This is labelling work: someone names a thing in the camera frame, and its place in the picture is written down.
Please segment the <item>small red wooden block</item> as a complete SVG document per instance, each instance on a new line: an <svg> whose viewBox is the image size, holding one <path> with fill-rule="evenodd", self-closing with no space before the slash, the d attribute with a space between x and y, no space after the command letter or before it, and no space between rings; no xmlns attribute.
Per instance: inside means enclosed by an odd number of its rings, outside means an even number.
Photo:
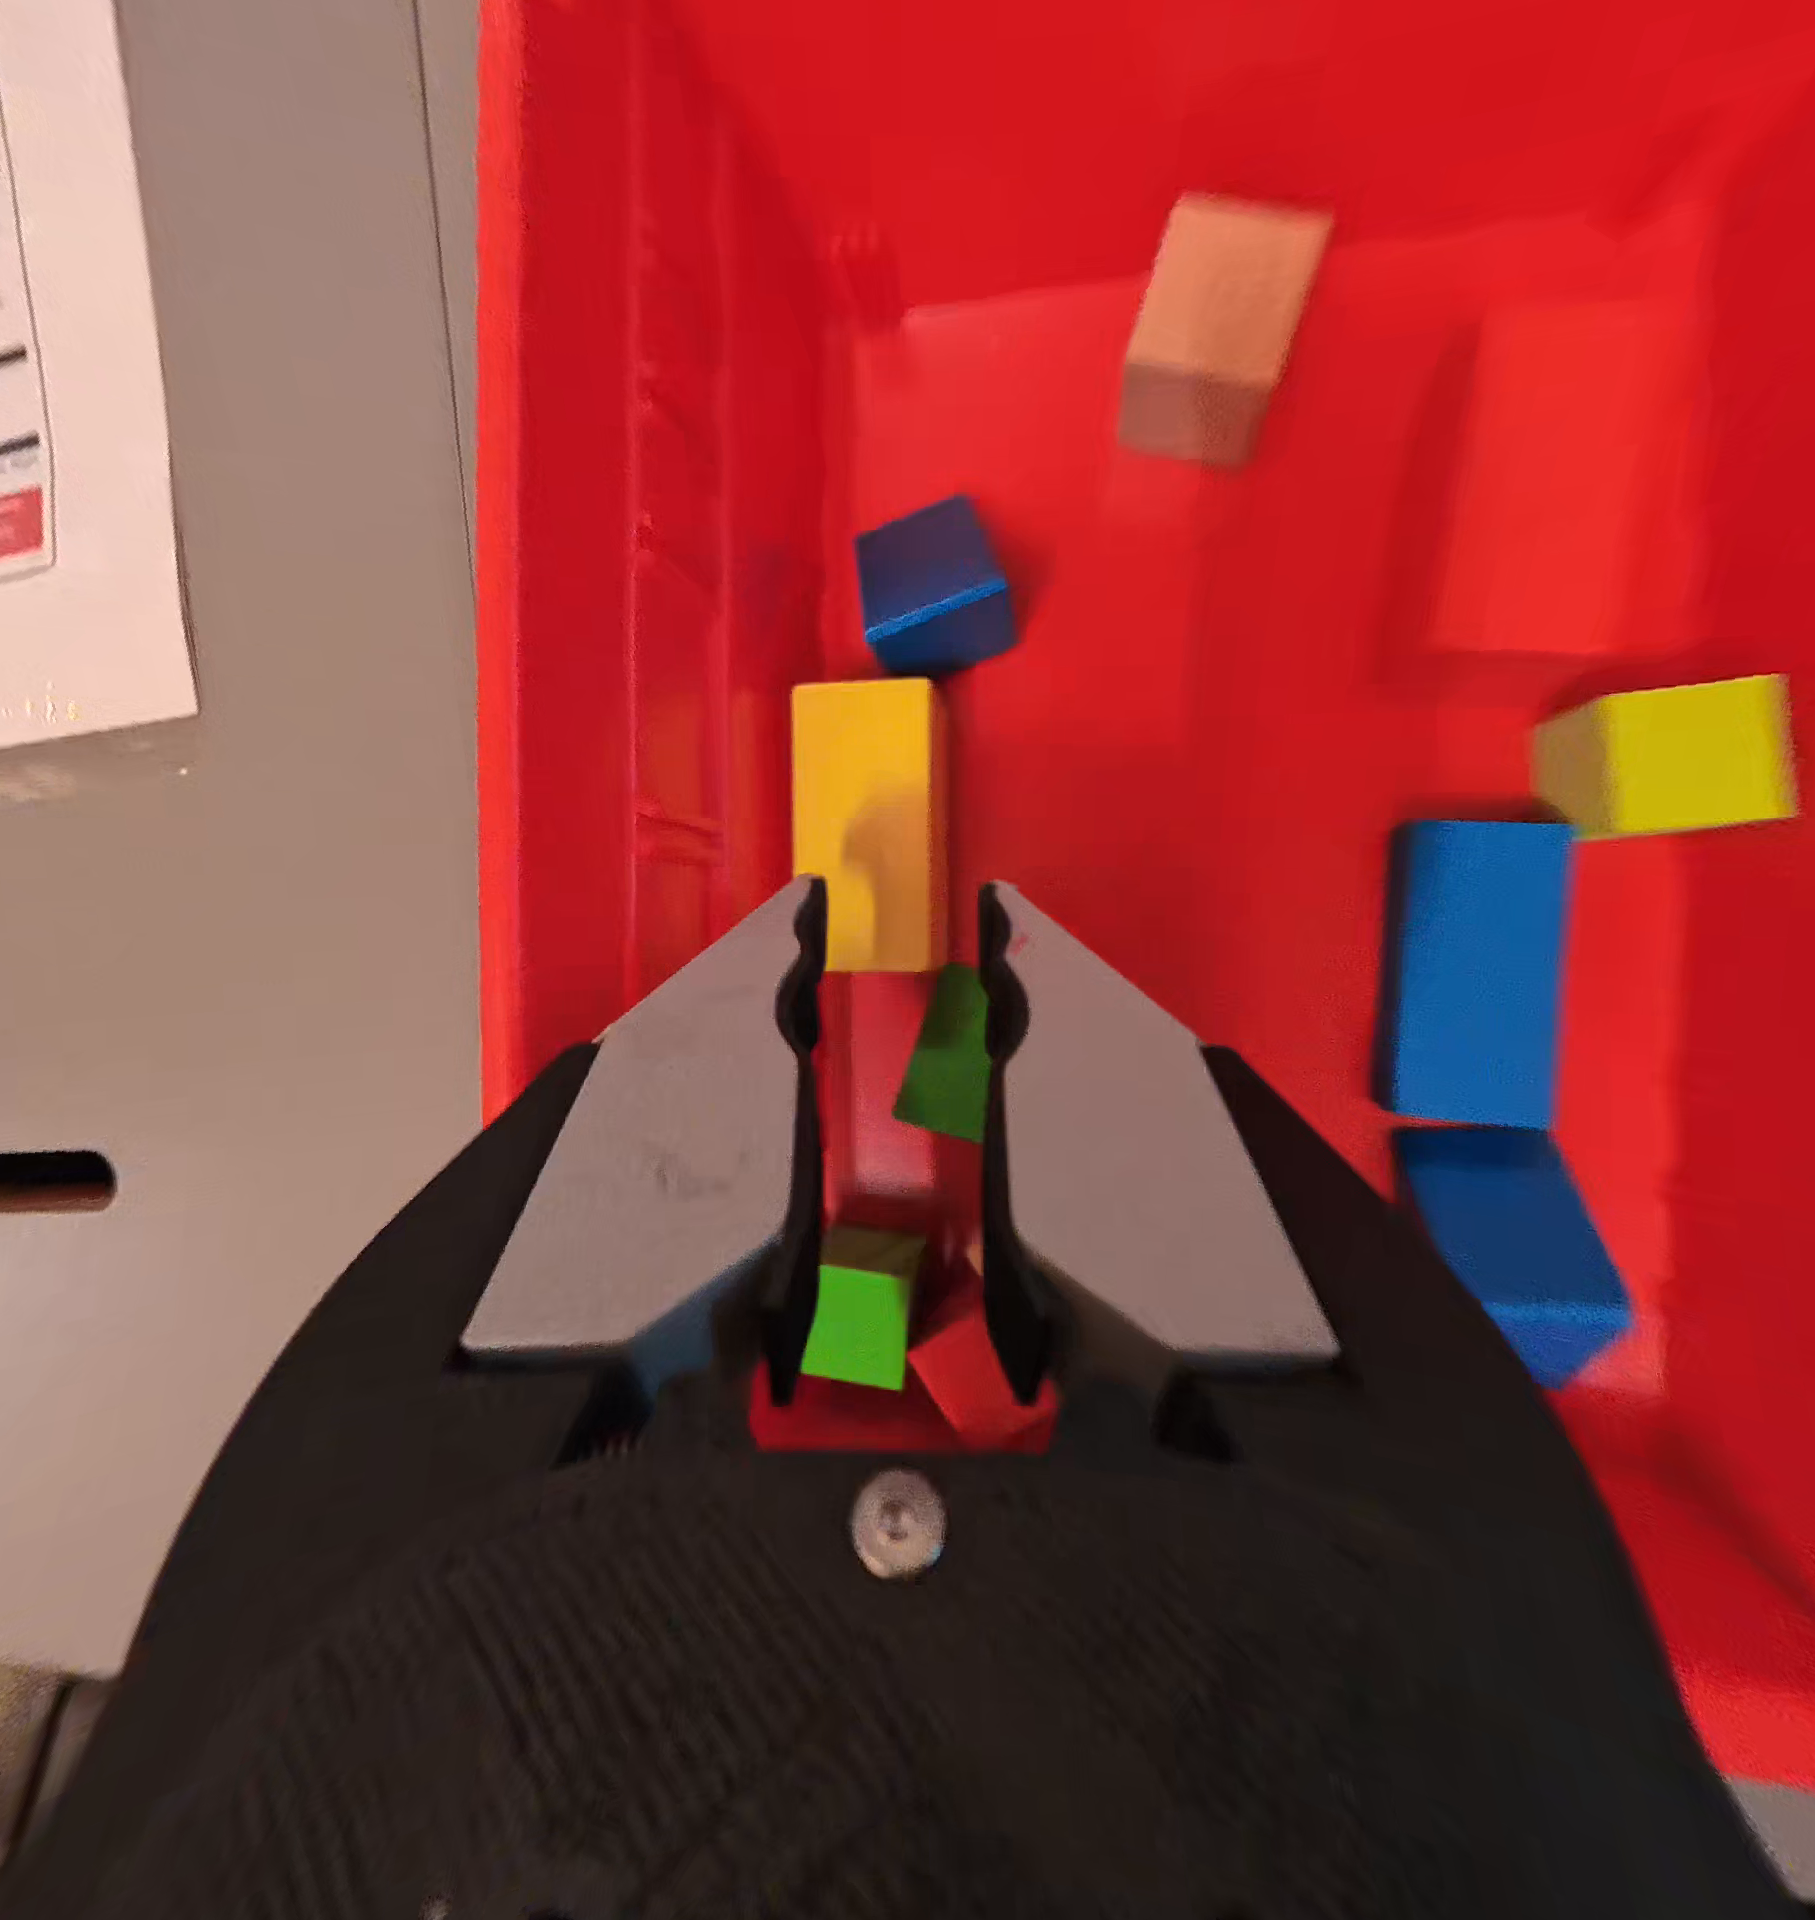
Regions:
<svg viewBox="0 0 1815 1920"><path fill-rule="evenodd" d="M1058 1389L1039 1386L1034 1401L1016 1398L987 1316L981 1268L971 1253L949 1253L923 1297L908 1371L930 1398L959 1454L1046 1454L1058 1421Z"/></svg>

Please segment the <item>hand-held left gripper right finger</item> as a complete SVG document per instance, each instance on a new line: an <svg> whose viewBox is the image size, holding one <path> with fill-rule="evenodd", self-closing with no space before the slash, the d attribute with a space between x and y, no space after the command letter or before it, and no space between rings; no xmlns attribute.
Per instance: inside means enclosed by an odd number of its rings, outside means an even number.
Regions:
<svg viewBox="0 0 1815 1920"><path fill-rule="evenodd" d="M1319 1371L1326 1297L1206 1037L1039 912L974 886L987 991L981 1320L1016 1401L1080 1371Z"/></svg>

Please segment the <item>printed paper sheet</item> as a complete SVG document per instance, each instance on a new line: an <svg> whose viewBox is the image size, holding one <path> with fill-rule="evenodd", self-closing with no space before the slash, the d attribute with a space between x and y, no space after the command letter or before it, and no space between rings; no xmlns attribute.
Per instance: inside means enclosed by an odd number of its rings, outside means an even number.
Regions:
<svg viewBox="0 0 1815 1920"><path fill-rule="evenodd" d="M0 750L194 720L109 0L0 0Z"/></svg>

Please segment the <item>dark blue wooden cube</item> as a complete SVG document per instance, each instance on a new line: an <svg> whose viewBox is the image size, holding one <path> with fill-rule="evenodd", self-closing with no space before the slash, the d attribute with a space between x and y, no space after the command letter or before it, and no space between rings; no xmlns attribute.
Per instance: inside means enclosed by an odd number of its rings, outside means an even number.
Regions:
<svg viewBox="0 0 1815 1920"><path fill-rule="evenodd" d="M890 679L947 679L999 663L1021 635L1016 585L971 498L942 498L852 538L869 663Z"/></svg>

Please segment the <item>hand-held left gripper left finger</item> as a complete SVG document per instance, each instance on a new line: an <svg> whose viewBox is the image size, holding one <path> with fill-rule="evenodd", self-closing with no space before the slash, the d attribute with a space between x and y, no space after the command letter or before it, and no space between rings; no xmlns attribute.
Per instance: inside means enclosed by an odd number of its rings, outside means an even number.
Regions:
<svg viewBox="0 0 1815 1920"><path fill-rule="evenodd" d="M462 1325L476 1365L715 1361L787 1401L819 1311L824 881L793 874L617 1014Z"/></svg>

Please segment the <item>green wooden block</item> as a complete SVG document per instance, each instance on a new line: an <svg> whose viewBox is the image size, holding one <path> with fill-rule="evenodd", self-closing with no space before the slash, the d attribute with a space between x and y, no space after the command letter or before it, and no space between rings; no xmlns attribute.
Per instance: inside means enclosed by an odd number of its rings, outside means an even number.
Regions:
<svg viewBox="0 0 1815 1920"><path fill-rule="evenodd" d="M893 1118L981 1143L987 1118L987 990L971 962L930 978L923 1037L908 1049Z"/></svg>

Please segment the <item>red rectangular wooden block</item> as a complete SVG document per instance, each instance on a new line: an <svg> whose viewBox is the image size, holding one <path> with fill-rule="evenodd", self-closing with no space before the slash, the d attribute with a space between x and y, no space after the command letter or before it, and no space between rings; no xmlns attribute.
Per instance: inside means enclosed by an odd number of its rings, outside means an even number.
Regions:
<svg viewBox="0 0 1815 1920"><path fill-rule="evenodd" d="M1447 381L1416 643L1434 663L1641 663L1675 620L1683 316L1493 301Z"/></svg>

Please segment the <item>green wooden cube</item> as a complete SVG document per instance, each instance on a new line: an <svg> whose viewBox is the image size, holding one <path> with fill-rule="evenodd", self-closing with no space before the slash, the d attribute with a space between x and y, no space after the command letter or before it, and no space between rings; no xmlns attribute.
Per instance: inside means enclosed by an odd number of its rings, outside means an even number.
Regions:
<svg viewBox="0 0 1815 1920"><path fill-rule="evenodd" d="M834 1218L801 1381L901 1389L929 1234Z"/></svg>

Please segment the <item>natural wooden block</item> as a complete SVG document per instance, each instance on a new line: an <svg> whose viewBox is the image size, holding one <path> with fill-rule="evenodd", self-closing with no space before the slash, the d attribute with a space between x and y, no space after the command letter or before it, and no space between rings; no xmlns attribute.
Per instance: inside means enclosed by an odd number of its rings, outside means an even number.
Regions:
<svg viewBox="0 0 1815 1920"><path fill-rule="evenodd" d="M1338 217L1177 194L1120 355L1113 438L1146 456L1246 463Z"/></svg>

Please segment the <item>orange yellow wooden block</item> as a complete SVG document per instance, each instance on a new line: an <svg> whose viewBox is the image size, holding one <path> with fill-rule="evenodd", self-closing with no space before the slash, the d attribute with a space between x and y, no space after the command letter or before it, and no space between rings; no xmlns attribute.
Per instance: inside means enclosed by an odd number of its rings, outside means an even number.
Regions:
<svg viewBox="0 0 1815 1920"><path fill-rule="evenodd" d="M819 679L793 720L793 874L824 881L834 978L930 978L947 937L947 694Z"/></svg>

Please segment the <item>red plastic bin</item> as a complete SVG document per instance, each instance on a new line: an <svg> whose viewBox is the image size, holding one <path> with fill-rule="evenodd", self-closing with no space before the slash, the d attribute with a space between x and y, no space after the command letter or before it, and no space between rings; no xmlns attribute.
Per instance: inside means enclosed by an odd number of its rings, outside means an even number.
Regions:
<svg viewBox="0 0 1815 1920"><path fill-rule="evenodd" d="M1177 194L1338 217L1246 463L1113 438ZM1683 316L1675 620L1434 663L1467 324L1580 298ZM1553 1135L1630 1297L1565 1421L1716 1759L1815 1789L1815 4L476 4L486 1115L793 874L787 694L942 498L1021 620L930 679L947 962L1016 881L1371 1191L1394 829L1790 679L1793 819L1575 834ZM959 1242L930 978L824 990L834 1209Z"/></svg>

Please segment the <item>blue rectangular wooden block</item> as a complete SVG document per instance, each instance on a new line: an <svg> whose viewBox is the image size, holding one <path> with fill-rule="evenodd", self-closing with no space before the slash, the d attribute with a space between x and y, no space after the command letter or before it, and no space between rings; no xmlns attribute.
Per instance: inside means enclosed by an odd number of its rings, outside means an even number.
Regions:
<svg viewBox="0 0 1815 1920"><path fill-rule="evenodd" d="M1565 1389L1630 1325L1620 1262L1536 1125L1400 1125L1400 1191L1519 1365Z"/></svg>
<svg viewBox="0 0 1815 1920"><path fill-rule="evenodd" d="M1388 843L1371 1102L1407 1118L1554 1118L1567 823L1411 819Z"/></svg>

